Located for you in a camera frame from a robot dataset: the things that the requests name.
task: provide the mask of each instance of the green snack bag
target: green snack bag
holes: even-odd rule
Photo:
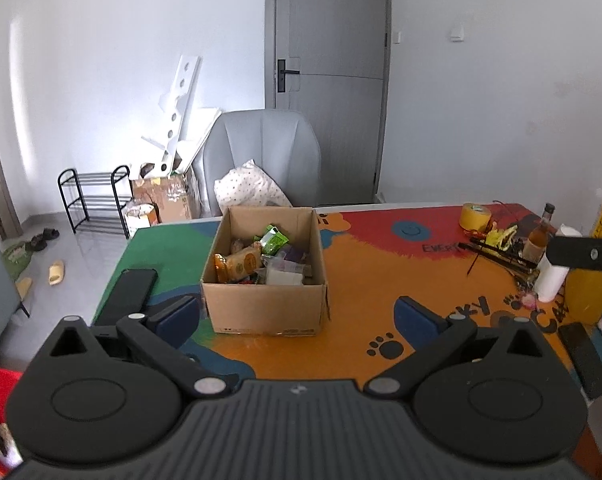
[[[269,225],[266,227],[266,232],[260,241],[262,247],[261,252],[268,256],[274,256],[277,254],[277,251],[288,242],[289,240],[286,235],[274,227],[274,225]]]

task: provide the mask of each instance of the yellow tape roll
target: yellow tape roll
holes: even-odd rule
[[[485,231],[492,213],[486,206],[480,204],[463,204],[459,225],[466,231]]]

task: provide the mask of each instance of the red paint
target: red paint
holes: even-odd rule
[[[492,211],[492,220],[496,221],[500,228],[532,214],[520,204],[507,204],[507,208],[501,204],[490,204],[488,208]],[[467,240],[465,232],[458,224],[461,206],[358,211],[342,215],[351,225],[348,229],[349,234],[383,251],[432,260],[467,256],[466,251],[450,250],[450,246],[455,243]],[[416,242],[395,235],[392,232],[393,224],[406,220],[427,227],[430,230],[430,238]]]

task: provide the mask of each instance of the paper towel roll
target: paper towel roll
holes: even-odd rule
[[[561,228],[556,232],[556,235],[582,236],[576,229],[568,227],[567,225],[561,225]],[[544,254],[538,264],[538,269],[541,272],[534,284],[534,291],[539,295],[539,301],[547,303],[548,301],[552,301],[556,296],[556,293],[559,292],[570,268],[554,266]]]

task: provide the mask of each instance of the yellow slipper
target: yellow slipper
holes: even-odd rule
[[[17,291],[19,292],[19,296],[23,301],[30,290],[30,286],[32,285],[32,278],[24,278],[19,280],[15,285],[17,287]]]
[[[48,277],[48,283],[50,285],[57,285],[63,281],[64,266],[61,260],[57,260],[50,266],[50,274]]]

